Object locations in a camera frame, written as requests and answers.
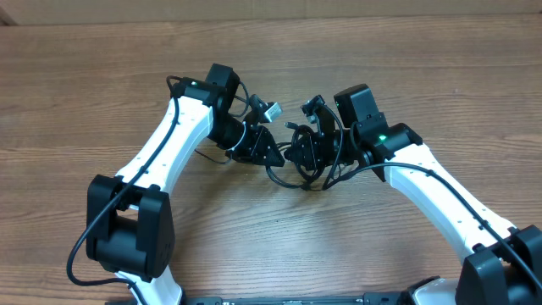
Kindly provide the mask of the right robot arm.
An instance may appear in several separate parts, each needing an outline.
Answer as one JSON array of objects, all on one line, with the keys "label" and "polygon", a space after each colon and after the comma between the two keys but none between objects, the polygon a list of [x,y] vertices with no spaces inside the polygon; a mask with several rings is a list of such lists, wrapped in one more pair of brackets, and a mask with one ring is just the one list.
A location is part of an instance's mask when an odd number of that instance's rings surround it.
[{"label": "right robot arm", "polygon": [[306,182],[325,169],[324,189],[373,171],[410,199],[457,255],[458,278],[430,277],[400,292],[366,293],[365,304],[539,304],[541,230],[515,226],[482,204],[432,154],[412,128],[388,125],[365,84],[334,96],[333,112],[320,96],[301,111],[308,125],[294,131],[285,158]]}]

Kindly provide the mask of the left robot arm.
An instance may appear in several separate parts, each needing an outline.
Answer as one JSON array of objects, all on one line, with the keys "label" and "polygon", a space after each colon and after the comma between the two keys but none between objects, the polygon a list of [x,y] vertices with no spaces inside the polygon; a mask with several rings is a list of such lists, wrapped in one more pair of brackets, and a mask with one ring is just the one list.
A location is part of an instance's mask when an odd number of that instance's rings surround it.
[{"label": "left robot arm", "polygon": [[205,80],[169,75],[166,114],[136,156],[116,175],[97,175],[87,191],[86,230],[79,244],[89,259],[123,283],[134,304],[182,304],[185,294],[169,267],[175,234],[170,195],[206,138],[238,163],[281,167],[285,160],[266,128],[278,103],[246,95],[244,113],[230,113],[244,87],[234,70],[213,64]]}]

